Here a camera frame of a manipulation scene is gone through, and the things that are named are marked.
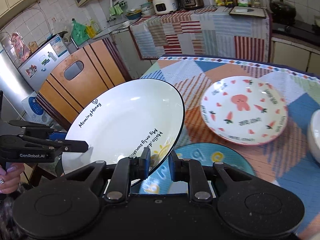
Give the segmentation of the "left hand purple nails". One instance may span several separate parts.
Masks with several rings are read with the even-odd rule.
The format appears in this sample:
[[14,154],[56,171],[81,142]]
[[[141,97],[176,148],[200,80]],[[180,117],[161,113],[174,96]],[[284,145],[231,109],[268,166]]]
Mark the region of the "left hand purple nails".
[[6,171],[1,168],[1,194],[10,194],[16,191],[23,172],[23,163],[12,163]]

